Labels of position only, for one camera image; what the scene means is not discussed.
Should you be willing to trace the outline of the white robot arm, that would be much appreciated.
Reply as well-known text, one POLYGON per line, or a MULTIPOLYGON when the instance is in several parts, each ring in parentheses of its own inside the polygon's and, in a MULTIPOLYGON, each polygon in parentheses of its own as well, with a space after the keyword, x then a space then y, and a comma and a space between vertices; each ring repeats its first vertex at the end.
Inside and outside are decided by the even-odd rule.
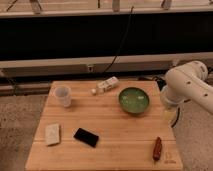
POLYGON ((166 109, 176 109, 170 121, 172 127, 180 116, 179 105, 185 100, 194 101, 213 115, 213 86, 205 82, 207 77, 208 69, 201 61, 188 62, 166 72, 160 99, 166 109))

